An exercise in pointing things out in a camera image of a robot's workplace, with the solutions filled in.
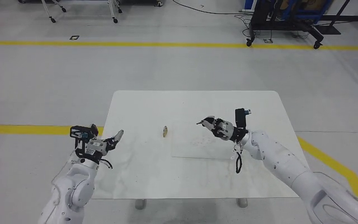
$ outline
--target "robotic hand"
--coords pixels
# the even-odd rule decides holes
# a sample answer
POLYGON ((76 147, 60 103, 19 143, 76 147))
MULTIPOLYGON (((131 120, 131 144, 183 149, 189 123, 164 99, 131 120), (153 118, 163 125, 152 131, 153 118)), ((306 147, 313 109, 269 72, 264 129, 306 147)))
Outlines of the robotic hand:
POLYGON ((357 224, 357 198, 343 187, 335 188, 318 179, 290 150, 269 138, 265 132, 247 130, 246 115, 250 113, 250 110, 235 110, 236 127, 214 116, 197 124, 206 127, 215 137, 240 145, 253 159, 262 160, 273 175, 301 198, 313 224, 357 224))
POLYGON ((102 159, 108 151, 114 150, 124 131, 108 139, 97 139, 98 129, 73 126, 70 136, 75 138, 75 153, 78 161, 65 176, 53 183, 51 200, 47 203, 38 223, 82 223, 84 206, 91 199, 95 189, 94 180, 100 161, 112 168, 109 161, 102 159))

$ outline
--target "small object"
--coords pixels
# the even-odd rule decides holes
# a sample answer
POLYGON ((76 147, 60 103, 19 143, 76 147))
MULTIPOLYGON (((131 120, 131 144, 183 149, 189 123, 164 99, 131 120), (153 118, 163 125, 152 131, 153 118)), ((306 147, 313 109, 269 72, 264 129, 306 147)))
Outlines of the small object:
POLYGON ((138 209, 138 210, 144 209, 146 205, 147 205, 147 200, 146 199, 137 199, 137 200, 135 200, 135 208, 138 209))
POLYGON ((69 38, 69 40, 78 40, 79 35, 74 35, 69 38))
POLYGON ((237 199, 236 199, 236 204, 237 204, 240 208, 246 208, 246 207, 248 206, 247 198, 237 198, 237 199))
POLYGON ((162 7, 162 6, 163 6, 163 2, 162 2, 162 1, 158 1, 156 6, 157 6, 157 7, 162 7))
POLYGON ((274 42, 272 41, 272 39, 264 39, 263 42, 265 42, 265 44, 273 44, 274 42))
POLYGON ((167 136, 167 133, 168 133, 168 128, 167 128, 167 126, 164 126, 164 128, 163 128, 163 137, 164 138, 167 136))

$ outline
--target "gray floor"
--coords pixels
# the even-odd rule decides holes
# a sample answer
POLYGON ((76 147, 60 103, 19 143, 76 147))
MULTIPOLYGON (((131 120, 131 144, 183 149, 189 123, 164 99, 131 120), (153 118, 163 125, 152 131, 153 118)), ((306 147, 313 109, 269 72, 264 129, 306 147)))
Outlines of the gray floor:
MULTIPOLYGON (((180 1, 204 10, 236 12, 242 2, 180 1)), ((162 8, 124 6, 113 24, 105 2, 67 2, 63 14, 41 4, 0 1, 0 40, 165 41, 245 43, 240 20, 195 12, 167 1, 162 8)), ((354 45, 357 24, 337 25, 326 45, 354 45)), ((257 43, 269 32, 261 32, 257 43)), ((275 44, 313 44, 274 32, 275 44)), ((275 90, 298 136, 358 172, 358 53, 356 51, 105 48, 0 45, 0 124, 103 126, 116 90, 275 90)), ((66 161, 66 136, 0 136, 0 217, 34 223, 50 196, 50 181, 66 161)), ((348 187, 320 161, 324 171, 348 187)), ((150 200, 143 211, 131 200, 93 200, 85 223, 309 223, 298 198, 150 200)))

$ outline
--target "metal stand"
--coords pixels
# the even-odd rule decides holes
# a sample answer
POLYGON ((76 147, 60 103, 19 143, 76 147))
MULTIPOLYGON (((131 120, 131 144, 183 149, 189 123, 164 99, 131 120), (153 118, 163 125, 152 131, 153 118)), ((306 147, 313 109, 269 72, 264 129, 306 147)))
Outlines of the metal stand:
POLYGON ((248 206, 247 198, 237 198, 236 199, 236 204, 240 208, 246 208, 248 206))
MULTIPOLYGON (((41 0, 41 1, 42 1, 43 5, 44 5, 44 8, 45 8, 45 11, 46 11, 47 15, 48 15, 49 18, 51 19, 51 22, 55 23, 56 20, 55 20, 54 18, 52 18, 52 16, 50 15, 50 12, 49 12, 49 10, 47 9, 45 0, 41 0)), ((56 1, 56 0, 52 0, 52 1, 53 1, 55 4, 57 4, 57 5, 61 8, 61 10, 62 10, 63 12, 66 12, 66 9, 65 9, 62 5, 60 5, 60 3, 58 3, 58 1, 56 1)), ((117 7, 117 9, 118 9, 118 13, 122 13, 122 10, 121 10, 120 7, 119 7, 119 5, 121 5, 121 3, 120 3, 119 0, 108 0, 108 3, 109 3, 109 5, 110 5, 110 10, 111 10, 112 19, 113 19, 113 22, 116 24, 116 23, 118 23, 118 20, 116 19, 116 17, 114 16, 114 13, 113 13, 112 1, 114 1, 114 5, 115 5, 115 6, 117 7)))
POLYGON ((138 209, 138 210, 144 209, 146 205, 147 205, 147 200, 146 199, 137 199, 137 200, 135 200, 135 208, 138 209))
POLYGON ((335 22, 338 20, 338 18, 340 17, 341 13, 343 12, 343 10, 346 8, 346 6, 348 5, 350 0, 346 0, 343 4, 343 6, 341 7, 341 9, 337 12, 335 18, 332 20, 331 24, 328 26, 319 26, 316 25, 314 26, 321 34, 323 35, 340 35, 341 33, 333 26, 335 24, 335 22))
POLYGON ((257 1, 255 11, 249 24, 250 39, 246 39, 246 45, 251 46, 252 42, 255 40, 255 30, 303 31, 309 32, 314 38, 316 38, 317 41, 314 43, 313 48, 318 49, 321 46, 323 36, 315 28, 311 27, 311 24, 295 19, 295 15, 300 4, 302 3, 302 0, 297 0, 297 3, 290 13, 289 19, 276 21, 277 14, 282 3, 283 0, 278 0, 277 4, 275 4, 276 7, 272 13, 271 19, 267 21, 267 16, 271 11, 271 2, 268 0, 257 1))
MULTIPOLYGON (((41 1, 42 1, 43 5, 44 5, 44 8, 46 10, 47 15, 51 19, 51 22, 55 23, 56 20, 54 18, 52 18, 52 16, 50 15, 49 10, 47 9, 45 0, 41 0, 41 1)), ((66 9, 63 6, 61 6, 60 3, 58 3, 58 1, 56 1, 56 0, 52 0, 52 1, 53 1, 53 3, 57 4, 61 8, 62 12, 66 12, 66 9)))
POLYGON ((116 17, 114 17, 114 13, 113 13, 113 6, 112 6, 112 0, 108 0, 108 3, 110 5, 110 10, 111 10, 111 16, 112 16, 112 19, 113 19, 113 22, 116 24, 118 23, 118 20, 116 19, 116 17))

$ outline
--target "power cord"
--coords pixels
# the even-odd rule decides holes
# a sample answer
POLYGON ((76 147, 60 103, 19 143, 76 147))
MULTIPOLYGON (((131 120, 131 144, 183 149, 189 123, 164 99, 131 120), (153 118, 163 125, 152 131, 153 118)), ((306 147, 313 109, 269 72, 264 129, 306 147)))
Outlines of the power cord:
POLYGON ((241 153, 242 153, 242 151, 240 151, 240 153, 239 153, 239 152, 236 150, 235 146, 234 146, 233 152, 236 152, 236 154, 237 154, 237 159, 236 159, 236 173, 238 174, 238 173, 240 173, 241 168, 242 168, 242 158, 241 158, 241 153))
POLYGON ((205 13, 209 13, 209 14, 215 14, 215 15, 252 15, 252 13, 219 13, 219 12, 208 12, 208 11, 203 11, 203 10, 198 10, 197 8, 192 8, 190 6, 186 6, 184 4, 181 4, 175 0, 173 0, 173 2, 179 4, 180 6, 186 7, 186 8, 190 8, 192 10, 195 11, 199 11, 199 12, 205 12, 205 13))
MULTIPOLYGON (((347 24, 349 22, 356 22, 356 21, 346 21, 346 22, 335 22, 335 24, 347 24)), ((329 25, 331 23, 328 23, 328 24, 319 24, 319 25, 316 25, 316 26, 325 26, 325 25, 329 25)))
POLYGON ((307 32, 307 34, 300 35, 300 34, 298 33, 298 31, 297 31, 297 34, 292 34, 292 37, 293 37, 293 38, 300 38, 300 39, 303 39, 303 40, 307 39, 308 36, 309 36, 309 32, 307 32))

